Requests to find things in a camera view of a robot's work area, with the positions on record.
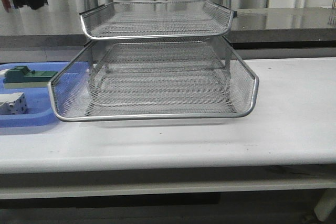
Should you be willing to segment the red emergency stop button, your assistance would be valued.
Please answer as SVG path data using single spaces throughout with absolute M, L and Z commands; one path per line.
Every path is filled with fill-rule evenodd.
M 9 0 L 1 0 L 3 8 L 5 10 L 5 12 L 9 12 L 9 10 L 11 9 L 11 4 Z

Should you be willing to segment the grey stone counter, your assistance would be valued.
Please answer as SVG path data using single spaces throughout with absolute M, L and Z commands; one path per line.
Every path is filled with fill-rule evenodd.
M 335 14 L 325 8 L 239 9 L 226 38 L 236 49 L 335 47 Z M 1 13 L 1 48 L 82 46 L 76 12 Z

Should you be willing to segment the blue plastic tray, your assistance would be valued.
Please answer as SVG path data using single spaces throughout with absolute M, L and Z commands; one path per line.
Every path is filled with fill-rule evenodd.
M 37 71 L 62 71 L 68 62 L 17 62 L 1 65 L 1 70 L 10 69 L 15 66 L 27 66 L 30 70 Z M 4 77 L 1 77 L 1 94 L 21 92 L 25 95 L 27 110 L 19 115 L 2 115 L 1 128 L 3 127 L 24 127 L 41 126 L 56 122 L 58 119 L 51 108 L 50 97 L 47 87 L 41 88 L 18 88 L 6 89 L 3 84 Z

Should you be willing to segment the silver mesh tray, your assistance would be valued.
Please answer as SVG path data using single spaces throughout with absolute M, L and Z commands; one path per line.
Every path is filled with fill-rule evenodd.
M 92 41 L 48 84 L 65 122 L 240 118 L 259 79 L 223 37 Z
M 91 40 L 218 36 L 235 12 L 206 0 L 112 2 L 80 13 Z

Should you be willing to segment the white circuit breaker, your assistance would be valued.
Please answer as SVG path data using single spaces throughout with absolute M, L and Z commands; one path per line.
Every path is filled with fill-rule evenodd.
M 27 110 L 23 92 L 1 94 L 1 115 L 24 114 Z

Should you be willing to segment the green and beige switch block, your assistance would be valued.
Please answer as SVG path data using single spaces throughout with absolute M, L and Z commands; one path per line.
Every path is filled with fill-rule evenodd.
M 6 89 L 46 87 L 56 71 L 30 70 L 27 66 L 15 66 L 4 74 L 3 84 Z

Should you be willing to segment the silver metal rack frame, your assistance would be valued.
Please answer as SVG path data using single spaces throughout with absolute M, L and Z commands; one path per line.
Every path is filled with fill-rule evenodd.
M 85 11 L 96 1 L 84 0 Z M 97 40 L 111 45 L 97 68 L 105 68 L 109 74 L 177 70 L 229 73 L 231 53 L 221 36 Z

